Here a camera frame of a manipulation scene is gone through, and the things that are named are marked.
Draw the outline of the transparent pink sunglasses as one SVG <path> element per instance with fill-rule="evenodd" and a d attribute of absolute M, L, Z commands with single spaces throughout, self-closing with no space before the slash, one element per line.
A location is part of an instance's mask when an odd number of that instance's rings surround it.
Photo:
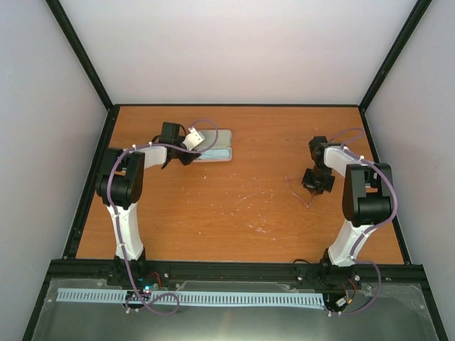
<path fill-rule="evenodd" d="M 288 189 L 290 190 L 291 194 L 306 208 L 310 209 L 314 203 L 314 194 L 310 194 L 310 196 L 305 199 L 302 195 L 298 194 L 297 191 L 291 186 L 291 179 L 288 179 L 288 177 L 284 177 L 284 182 L 286 183 Z"/>

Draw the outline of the light blue cleaning cloth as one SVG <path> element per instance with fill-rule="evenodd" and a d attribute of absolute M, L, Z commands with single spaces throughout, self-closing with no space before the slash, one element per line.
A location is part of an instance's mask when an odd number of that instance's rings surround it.
<path fill-rule="evenodd" d="M 229 161 L 232 158 L 231 150 L 229 148 L 210 149 L 203 152 L 197 161 Z"/>

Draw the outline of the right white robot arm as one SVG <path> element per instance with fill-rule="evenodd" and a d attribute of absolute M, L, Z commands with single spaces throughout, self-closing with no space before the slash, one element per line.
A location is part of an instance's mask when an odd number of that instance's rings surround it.
<path fill-rule="evenodd" d="M 321 280 L 333 281 L 343 268 L 358 262 L 358 254 L 370 235 L 394 220 L 397 195 L 388 164 L 373 163 L 325 136 L 313 137 L 309 151 L 314 166 L 306 169 L 301 183 L 311 195 L 332 191 L 333 172 L 343 177 L 344 222 L 335 242 L 325 250 L 318 270 Z"/>

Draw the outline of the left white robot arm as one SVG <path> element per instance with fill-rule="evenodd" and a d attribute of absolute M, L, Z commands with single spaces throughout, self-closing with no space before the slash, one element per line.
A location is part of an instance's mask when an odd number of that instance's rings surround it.
<path fill-rule="evenodd" d="M 144 171 L 154 166 L 164 168 L 173 159 L 186 166 L 199 157 L 196 148 L 204 141 L 205 137 L 193 126 L 184 129 L 180 124 L 165 122 L 161 133 L 146 144 L 109 148 L 102 159 L 96 193 L 112 219 L 115 256 L 130 261 L 122 275 L 133 286 L 142 285 L 148 277 L 147 267 L 137 261 L 144 254 L 137 218 Z"/>

